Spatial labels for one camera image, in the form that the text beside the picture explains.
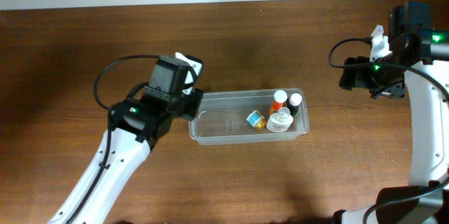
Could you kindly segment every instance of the gray plastic container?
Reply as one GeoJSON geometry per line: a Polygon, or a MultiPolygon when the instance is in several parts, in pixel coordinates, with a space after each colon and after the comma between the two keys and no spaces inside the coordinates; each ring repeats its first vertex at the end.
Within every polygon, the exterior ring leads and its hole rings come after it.
{"type": "Polygon", "coordinates": [[[198,116],[189,122],[189,131],[190,137],[200,145],[294,140],[309,131],[306,99],[298,88],[205,93],[198,116]],[[294,93],[302,96],[293,123],[283,133],[274,133],[266,128],[257,131],[246,118],[253,110],[259,110],[268,119],[273,95],[277,90],[285,91],[288,97],[294,93]]]}

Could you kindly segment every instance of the jar with blue label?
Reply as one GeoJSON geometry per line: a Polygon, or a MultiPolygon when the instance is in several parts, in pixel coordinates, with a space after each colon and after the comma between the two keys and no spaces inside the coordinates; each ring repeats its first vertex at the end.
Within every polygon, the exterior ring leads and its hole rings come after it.
{"type": "Polygon", "coordinates": [[[257,110],[254,110],[248,115],[248,118],[246,120],[253,126],[253,128],[257,129],[258,131],[265,128],[267,125],[267,120],[265,117],[257,110]]]}

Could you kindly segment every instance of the black bottle with white cap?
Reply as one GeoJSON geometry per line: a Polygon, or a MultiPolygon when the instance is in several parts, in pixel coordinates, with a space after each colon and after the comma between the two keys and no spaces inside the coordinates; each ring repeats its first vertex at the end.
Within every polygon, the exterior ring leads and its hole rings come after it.
{"type": "Polygon", "coordinates": [[[290,110],[290,114],[294,117],[297,111],[300,109],[302,96],[298,93],[294,93],[288,99],[287,107],[290,110]]]}

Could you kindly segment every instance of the white cap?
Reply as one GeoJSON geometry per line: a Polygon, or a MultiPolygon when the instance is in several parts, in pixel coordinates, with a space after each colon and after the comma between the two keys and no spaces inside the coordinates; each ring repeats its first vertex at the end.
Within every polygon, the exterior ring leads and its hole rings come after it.
{"type": "Polygon", "coordinates": [[[290,110],[287,107],[282,107],[281,109],[279,109],[279,112],[278,112],[279,122],[287,121],[289,116],[290,116],[290,110]]]}
{"type": "Polygon", "coordinates": [[[285,91],[279,90],[274,93],[274,100],[278,103],[284,103],[287,101],[287,93],[285,91]]]}
{"type": "Polygon", "coordinates": [[[300,105],[301,101],[302,101],[302,96],[298,93],[294,93],[290,96],[290,104],[292,106],[300,105]]]}

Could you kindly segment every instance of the bottle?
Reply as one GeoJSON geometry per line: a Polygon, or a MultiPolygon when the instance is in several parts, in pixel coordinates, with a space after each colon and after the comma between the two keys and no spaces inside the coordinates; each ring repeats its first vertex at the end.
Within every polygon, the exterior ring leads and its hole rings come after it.
{"type": "Polygon", "coordinates": [[[256,128],[258,131],[261,131],[267,125],[267,120],[257,110],[251,112],[246,120],[251,124],[251,126],[253,126],[253,128],[256,128]]]}
{"type": "Polygon", "coordinates": [[[281,109],[284,102],[287,101],[287,93],[285,91],[279,90],[274,93],[274,102],[272,108],[269,110],[269,114],[272,115],[281,109]]]}
{"type": "Polygon", "coordinates": [[[279,112],[273,113],[267,122],[267,129],[271,132],[281,133],[287,131],[293,122],[293,117],[290,115],[290,110],[287,107],[282,107],[279,112]]]}
{"type": "Polygon", "coordinates": [[[291,116],[295,116],[297,111],[300,109],[300,103],[302,101],[302,96],[298,93],[294,93],[290,96],[287,102],[287,107],[290,110],[291,116]]]}

